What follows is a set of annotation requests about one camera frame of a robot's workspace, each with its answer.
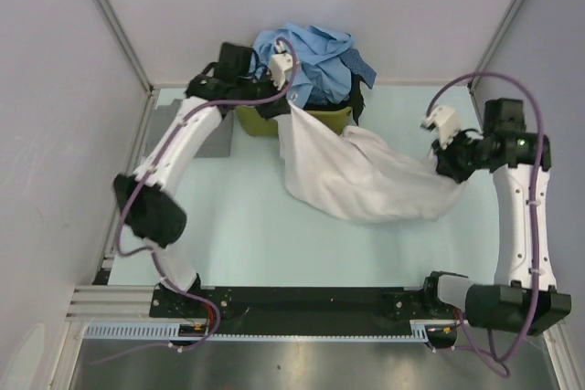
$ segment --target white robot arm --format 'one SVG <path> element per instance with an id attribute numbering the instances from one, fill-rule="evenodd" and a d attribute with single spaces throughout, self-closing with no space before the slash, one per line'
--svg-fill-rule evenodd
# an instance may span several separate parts
<path id="1" fill-rule="evenodd" d="M 439 106 L 422 123 L 437 131 L 433 150 L 437 172 L 458 183 L 475 170 L 494 178 L 499 207 L 499 257 L 494 285 L 478 285 L 454 273 L 433 272 L 427 283 L 435 300 L 466 313 L 472 326 L 519 332 L 527 315 L 533 276 L 530 208 L 536 205 L 538 231 L 538 306 L 530 333 L 540 333 L 570 312 L 570 296 L 557 293 L 548 256 L 546 196 L 550 168 L 548 138 L 538 165 L 536 200 L 529 201 L 537 136 L 526 132 L 523 101 L 489 100 L 485 104 L 482 138 L 467 137 L 455 110 Z"/>
<path id="2" fill-rule="evenodd" d="M 150 251 L 156 253 L 158 268 L 165 274 L 165 279 L 162 279 L 165 284 L 168 279 L 168 285 L 189 290 L 197 279 L 197 272 L 185 250 L 176 243 L 185 229 L 186 214 L 175 202 L 174 195 L 193 156 L 223 119 L 224 109 L 209 105 L 209 101 L 247 102 L 272 97 L 279 90 L 284 94 L 286 75 L 293 69 L 293 57 L 284 52 L 282 44 L 277 43 L 276 47 L 279 52 L 271 57 L 271 75 L 256 80 L 242 77 L 242 74 L 248 74 L 249 62 L 243 60 L 250 60 L 248 51 L 251 48 L 224 44 L 219 63 L 209 65 L 189 84 L 187 98 L 182 101 L 175 119 L 151 154 L 132 175 L 119 174 L 114 180 L 114 192 L 121 211 L 136 195 L 130 201 L 127 215 L 122 214 L 122 221 Z M 207 74 L 212 68 L 215 68 L 214 76 L 209 77 Z M 231 96 L 232 100 L 225 101 L 217 96 Z M 287 106 L 286 98 L 282 99 L 283 104 L 281 100 L 275 104 Z"/>

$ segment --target gray wall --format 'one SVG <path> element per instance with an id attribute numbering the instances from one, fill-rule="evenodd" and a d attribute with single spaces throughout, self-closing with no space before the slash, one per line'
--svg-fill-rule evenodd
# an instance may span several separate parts
<path id="1" fill-rule="evenodd" d="M 548 244 L 558 287 L 573 296 L 568 318 L 585 353 L 585 0 L 526 0 L 490 69 L 524 81 L 536 94 L 551 139 Z M 480 83 L 480 101 L 517 97 L 494 80 Z"/>
<path id="2" fill-rule="evenodd" d="M 0 10 L 0 376 L 42 323 L 36 389 L 97 262 L 145 93 L 91 0 Z"/>
<path id="3" fill-rule="evenodd" d="M 184 86 L 222 41 L 287 20 L 353 34 L 389 81 L 443 82 L 472 69 L 510 0 L 110 0 L 155 84 Z"/>

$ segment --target enclosure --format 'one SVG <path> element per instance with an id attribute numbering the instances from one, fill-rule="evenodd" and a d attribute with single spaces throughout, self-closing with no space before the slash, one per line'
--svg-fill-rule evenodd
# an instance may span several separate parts
<path id="1" fill-rule="evenodd" d="M 584 2 L 2 0 L 0 387 L 581 388 Z M 154 348 L 89 365 L 151 341 L 100 338 L 88 329 L 152 323 L 160 280 L 148 255 L 115 254 L 114 176 L 144 159 L 156 109 L 184 98 L 223 41 L 250 45 L 287 21 L 355 38 L 378 73 L 374 89 L 362 88 L 360 126 L 412 157 L 427 154 L 432 134 L 419 129 L 420 120 L 451 79 L 496 70 L 536 95 L 552 143 L 550 259 L 572 312 L 522 346 L 510 380 L 491 375 L 472 353 L 357 341 L 351 327 L 338 340 L 216 337 L 180 358 Z M 484 103 L 503 96 L 520 98 L 494 79 L 475 79 L 443 102 L 465 127 L 479 128 Z M 180 242 L 207 286 L 417 289 L 433 270 L 493 282 L 498 208 L 487 172 L 474 175 L 436 222 L 343 222 L 289 197 L 278 141 L 250 137 L 235 118 L 229 157 L 193 159 L 176 199 L 189 218 Z M 129 230 L 122 242 L 139 245 Z M 410 325 L 445 322 L 452 319 L 413 318 Z M 509 343 L 508 335 L 498 341 Z"/>

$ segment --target purple cable loop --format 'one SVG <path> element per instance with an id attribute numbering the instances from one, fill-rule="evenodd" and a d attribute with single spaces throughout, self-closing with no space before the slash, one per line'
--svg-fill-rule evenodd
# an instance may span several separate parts
<path id="1" fill-rule="evenodd" d="M 540 244 L 539 244 L 539 237 L 538 237 L 538 216 L 537 216 L 537 205 L 538 205 L 537 179 L 538 179 L 538 168 L 539 168 L 540 163 L 542 161 L 542 152 L 543 152 L 543 145 L 544 145 L 544 135 L 545 135 L 544 134 L 544 127 L 543 127 L 544 123 L 542 121 L 542 112 L 540 111 L 540 107 L 538 106 L 537 100 L 534 98 L 532 93 L 530 93 L 530 91 L 528 91 L 528 89 L 520 81 L 518 81 L 517 79 L 514 79 L 506 74 L 498 73 L 498 72 L 491 72 L 491 71 L 467 73 L 467 74 L 461 75 L 460 77 L 454 79 L 453 81 L 445 84 L 437 92 L 437 94 L 435 94 L 435 96 L 432 98 L 431 103 L 429 104 L 429 108 L 427 109 L 427 116 L 429 116 L 431 114 L 435 103 L 437 102 L 439 97 L 445 91 L 447 91 L 452 86 L 457 85 L 466 79 L 474 79 L 474 78 L 478 78 L 478 77 L 502 79 L 502 80 L 514 85 L 515 87 L 517 87 L 524 94 L 524 96 L 526 97 L 528 102 L 530 102 L 530 105 L 532 106 L 532 109 L 535 113 L 535 117 L 536 117 L 536 121 L 537 121 L 537 153 L 536 153 L 535 163 L 534 163 L 534 166 L 532 168 L 532 172 L 530 173 L 530 187 L 528 190 L 528 200 L 527 200 L 529 214 L 530 214 L 530 234 L 532 236 L 532 268 L 531 268 L 532 294 L 530 297 L 530 305 L 528 308 L 528 313 L 526 315 L 526 320 L 525 320 L 524 324 L 522 325 L 520 332 L 518 333 L 518 335 L 517 335 L 516 339 L 514 340 L 514 342 L 512 343 L 512 345 L 508 348 L 508 350 L 505 352 L 505 354 L 502 355 L 501 357 L 497 354 L 497 352 L 495 350 L 495 341 L 494 341 L 494 336 L 492 334 L 492 331 L 488 330 L 488 332 L 487 332 L 487 337 L 488 337 L 488 341 L 490 344 L 490 356 L 498 364 L 505 367 L 504 363 L 507 360 L 509 360 L 510 358 L 512 358 L 517 353 L 518 349 L 520 348 L 520 344 L 527 337 L 528 331 L 530 330 L 530 326 L 532 325 L 532 321 L 534 320 L 534 317 L 535 317 L 535 314 L 537 311 L 537 305 L 538 305 L 538 288 L 539 288 L 538 273 L 539 273 L 539 267 L 540 267 Z M 485 360 L 482 357 L 481 353 L 483 353 L 483 352 L 477 347 L 477 345 L 475 344 L 473 339 L 470 337 L 470 334 L 465 329 L 465 326 L 463 324 L 463 315 L 461 315 L 460 320 L 462 323 L 463 331 L 465 332 L 465 336 L 467 337 L 467 340 L 469 341 L 470 347 L 480 356 L 480 358 L 482 358 L 482 361 L 484 361 L 484 363 L 486 363 L 488 365 L 488 367 L 490 367 L 490 369 L 492 369 L 497 374 L 501 375 L 501 371 L 499 371 L 499 370 L 496 371 L 493 368 L 493 365 L 489 364 L 487 362 L 487 360 Z"/>
<path id="2" fill-rule="evenodd" d="M 202 303 L 206 303 L 207 305 L 209 305 L 213 309 L 213 311 L 216 314 L 217 318 L 215 320 L 215 324 L 213 325 L 213 328 L 211 330 L 209 330 L 203 337 L 201 337 L 201 339 L 198 340 L 196 343 L 194 343 L 190 346 L 184 347 L 182 349 L 182 352 L 188 352 L 188 351 L 192 351 L 192 350 L 196 349 L 199 345 L 201 345 L 203 342 L 208 340 L 211 336 L 213 336 L 213 334 L 215 334 L 218 331 L 219 322 L 221 320 L 219 309 L 215 305 L 215 303 L 213 303 L 211 300 L 208 300 L 208 299 L 205 299 L 203 297 L 197 296 L 195 294 L 191 294 L 191 293 L 188 293 L 186 291 L 183 291 L 183 290 L 179 289 L 171 280 L 169 280 L 169 278 L 165 275 L 165 272 L 160 264 L 160 261 L 158 260 L 158 255 L 156 254 L 156 251 L 154 248 L 146 245 L 146 246 L 142 246 L 139 248 L 135 248 L 134 250 L 131 250 L 131 251 L 124 251 L 122 249 L 122 245 L 121 245 L 122 230 L 123 230 L 124 222 L 125 222 L 128 214 L 130 213 L 130 209 L 132 208 L 133 203 L 136 201 L 136 198 L 140 194 L 140 191 L 142 190 L 142 188 L 144 187 L 144 185 L 148 181 L 148 178 L 152 175 L 156 166 L 160 163 L 160 161 L 165 156 L 166 151 L 168 150 L 170 145 L 173 143 L 173 140 L 175 139 L 175 137 L 178 135 L 178 133 L 181 131 L 181 129 L 186 125 L 186 123 L 193 116 L 195 116 L 198 112 L 200 112 L 203 109 L 206 109 L 208 107 L 217 107 L 219 105 L 255 106 L 255 105 L 261 105 L 261 104 L 268 104 L 269 102 L 274 102 L 274 101 L 279 100 L 280 98 L 286 96 L 286 93 L 290 90 L 290 88 L 293 84 L 294 77 L 296 76 L 296 72 L 299 69 L 299 60 L 296 56 L 296 52 L 294 51 L 294 47 L 289 40 L 287 40 L 284 37 L 278 37 L 278 38 L 276 38 L 275 42 L 276 43 L 284 43 L 287 46 L 287 48 L 290 50 L 290 53 L 292 56 L 291 77 L 289 78 L 286 86 L 282 90 L 280 90 L 278 93 L 276 93 L 274 96 L 270 96 L 269 98 L 263 98 L 261 100 L 210 100 L 210 101 L 204 102 L 201 105 L 198 105 L 197 107 L 195 107 L 192 111 L 190 111 L 183 118 L 181 123 L 179 123 L 175 126 L 175 128 L 166 137 L 165 142 L 163 143 L 161 148 L 158 150 L 158 153 L 156 154 L 155 158 L 153 159 L 151 170 L 148 170 L 144 173 L 143 177 L 140 179 L 140 181 L 138 182 L 136 187 L 133 189 L 130 197 L 128 198 L 128 201 L 126 202 L 126 205 L 123 207 L 122 212 L 120 213 L 120 219 L 118 221 L 118 226 L 116 227 L 116 231 L 114 234 L 114 244 L 115 244 L 117 253 L 120 256 L 122 256 L 123 258 L 128 258 L 130 256 L 136 255 L 136 254 L 141 253 L 143 251 L 150 251 L 152 259 L 153 259 L 154 267 L 156 268 L 156 271 L 158 272 L 160 277 L 165 280 L 166 285 L 168 287 L 170 287 L 171 290 L 174 290 L 176 293 L 181 294 L 181 295 L 183 295 L 191 300 L 197 300 L 197 301 L 200 301 Z M 103 363 L 107 363 L 111 360 L 121 358 L 121 357 L 125 356 L 126 354 L 141 351 L 142 349 L 147 349 L 147 348 L 156 347 L 156 346 L 167 346 L 167 345 L 168 345 L 167 343 L 149 343 L 149 344 L 145 344 L 142 346 L 132 348 L 132 349 L 125 351 L 125 352 L 117 353 L 117 354 L 109 356 L 107 358 L 102 358 L 98 361 L 90 362 L 89 364 L 92 364 L 92 365 L 103 364 Z"/>

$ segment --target purple cable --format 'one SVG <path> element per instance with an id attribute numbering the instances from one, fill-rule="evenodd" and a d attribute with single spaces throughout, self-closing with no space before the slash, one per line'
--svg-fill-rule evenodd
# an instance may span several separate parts
<path id="1" fill-rule="evenodd" d="M 278 38 L 276 38 L 275 42 L 276 43 L 284 43 L 291 52 L 292 72 L 291 72 L 291 77 L 289 78 L 287 85 L 281 91 L 276 93 L 274 96 L 270 96 L 269 98 L 263 98 L 261 100 L 210 100 L 208 102 L 204 102 L 203 104 L 195 107 L 192 111 L 190 111 L 183 118 L 182 123 L 177 124 L 175 126 L 175 128 L 166 137 L 165 142 L 163 143 L 161 148 L 158 150 L 156 157 L 153 159 L 153 162 L 152 162 L 153 168 L 155 168 L 160 163 L 160 161 L 163 159 L 163 156 L 165 155 L 166 150 L 173 143 L 173 140 L 178 135 L 178 133 L 181 131 L 185 122 L 188 122 L 199 111 L 202 111 L 203 109 L 205 109 L 207 107 L 216 107 L 218 105 L 229 105 L 229 106 L 237 106 L 237 105 L 250 106 L 250 105 L 252 105 L 252 106 L 254 106 L 254 105 L 268 104 L 269 102 L 274 102 L 276 100 L 279 100 L 283 96 L 286 96 L 286 93 L 289 91 L 289 89 L 291 88 L 291 86 L 293 84 L 294 77 L 296 76 L 296 72 L 299 68 L 298 58 L 296 56 L 296 52 L 294 51 L 294 47 L 289 40 L 287 40 L 284 37 L 278 37 Z M 142 247 L 136 248 L 132 251 L 122 250 L 122 245 L 121 245 L 122 230 L 123 230 L 124 223 L 126 221 L 126 217 L 130 213 L 130 209 L 132 208 L 133 203 L 136 201 L 138 194 L 140 194 L 140 191 L 142 190 L 142 188 L 146 184 L 146 181 L 151 176 L 151 174 L 152 174 L 151 171 L 146 171 L 144 173 L 143 177 L 140 179 L 140 181 L 138 182 L 138 184 L 136 185 L 136 187 L 133 189 L 132 193 L 130 194 L 130 197 L 128 198 L 128 201 L 126 202 L 126 205 L 123 207 L 122 212 L 120 213 L 120 219 L 118 221 L 118 226 L 116 227 L 116 232 L 114 234 L 114 244 L 116 247 L 116 251 L 123 258 L 128 258 L 130 256 L 133 256 L 137 253 L 141 253 L 143 251 L 150 251 L 151 256 L 153 258 L 154 267 L 156 268 L 156 271 L 161 276 L 161 278 L 165 280 L 165 283 L 168 287 L 170 287 L 176 293 L 181 294 L 181 295 L 183 295 L 191 300 L 197 300 L 197 301 L 200 301 L 202 303 L 206 303 L 207 305 L 209 305 L 213 309 L 213 311 L 215 312 L 216 317 L 217 317 L 215 324 L 213 325 L 213 328 L 211 330 L 209 330 L 207 332 L 207 334 L 205 334 L 203 337 L 201 337 L 201 339 L 198 340 L 196 343 L 194 343 L 190 346 L 187 346 L 186 348 L 183 349 L 183 352 L 192 351 L 193 349 L 196 349 L 200 344 L 205 342 L 207 339 L 209 339 L 209 337 L 211 337 L 214 333 L 217 332 L 217 330 L 219 328 L 219 322 L 221 320 L 218 307 L 211 300 L 205 299 L 205 298 L 197 296 L 195 294 L 190 294 L 188 292 L 185 292 L 185 291 L 179 289 L 171 280 L 169 280 L 168 277 L 165 275 L 163 268 L 161 267 L 161 264 L 158 260 L 158 256 L 156 255 L 154 248 L 151 248 L 150 246 L 142 246 Z M 128 353 L 134 353 L 134 352 L 140 351 L 142 349 L 147 349 L 150 347 L 167 346 L 167 345 L 168 345 L 167 343 L 144 344 L 142 346 L 134 347 L 128 351 L 117 353 L 115 355 L 112 355 L 112 356 L 109 356 L 106 358 L 102 358 L 98 361 L 91 362 L 89 364 L 94 364 L 94 365 L 95 364 L 103 364 L 103 363 L 107 363 L 111 360 L 121 358 Z"/>
<path id="2" fill-rule="evenodd" d="M 452 352 L 452 351 L 467 351 L 467 352 L 475 352 L 477 353 L 481 358 L 482 361 L 484 361 L 484 363 L 487 361 L 484 359 L 484 356 L 487 356 L 489 358 L 493 358 L 493 356 L 487 352 L 485 349 L 482 349 L 480 347 L 477 348 L 477 350 L 475 350 L 472 346 L 453 346 L 453 347 L 441 347 L 441 348 L 436 348 L 434 347 L 432 344 L 427 343 L 427 346 L 429 346 L 430 349 L 437 352 Z M 490 369 L 492 369 L 494 371 L 494 373 L 500 375 L 503 378 L 509 378 L 512 374 L 510 373 L 510 369 L 508 368 L 507 365 L 505 364 L 501 364 L 501 363 L 497 363 L 499 365 L 502 366 L 502 369 L 504 369 L 504 371 L 501 371 L 497 368 L 495 368 L 494 365 L 492 365 L 491 363 L 485 363 Z"/>
<path id="3" fill-rule="evenodd" d="M 518 351 L 520 344 L 528 335 L 528 331 L 530 330 L 530 326 L 532 325 L 532 321 L 534 320 L 534 316 L 537 311 L 537 304 L 538 304 L 538 288 L 539 288 L 539 278 L 538 278 L 538 268 L 540 267 L 540 244 L 538 239 L 538 216 L 537 216 L 537 179 L 538 179 L 538 168 L 540 166 L 540 162 L 542 160 L 542 150 L 544 144 L 544 123 L 542 121 L 542 113 L 540 111 L 540 107 L 538 106 L 537 100 L 534 98 L 532 93 L 528 91 L 528 89 L 518 80 L 509 77 L 503 73 L 498 72 L 473 72 L 467 73 L 465 75 L 461 75 L 459 78 L 454 79 L 453 81 L 445 84 L 442 89 L 440 89 L 437 94 L 432 98 L 431 103 L 429 104 L 429 108 L 427 109 L 427 116 L 431 114 L 432 109 L 434 107 L 435 102 L 439 99 L 439 97 L 452 86 L 459 84 L 460 82 L 466 79 L 474 79 L 478 77 L 488 77 L 488 78 L 499 78 L 502 79 L 514 86 L 516 86 L 526 97 L 532 109 L 535 113 L 535 117 L 537 120 L 537 153 L 535 158 L 535 163 L 532 168 L 532 172 L 530 173 L 530 187 L 528 189 L 528 208 L 530 213 L 530 234 L 532 235 L 532 294 L 530 297 L 530 306 L 528 308 L 528 313 L 526 315 L 526 320 L 522 325 L 520 332 L 518 333 L 516 339 L 512 343 L 512 345 L 508 348 L 506 353 L 499 357 L 495 352 L 495 343 L 494 337 L 491 332 L 488 332 L 488 339 L 490 340 L 490 350 L 491 355 L 494 357 L 495 361 L 499 364 L 505 363 L 507 360 L 512 358 L 516 352 Z M 479 348 L 474 344 L 473 340 L 469 338 L 467 331 L 464 329 L 464 325 L 462 325 L 463 331 L 467 336 L 471 347 L 475 350 L 476 353 L 479 353 Z"/>

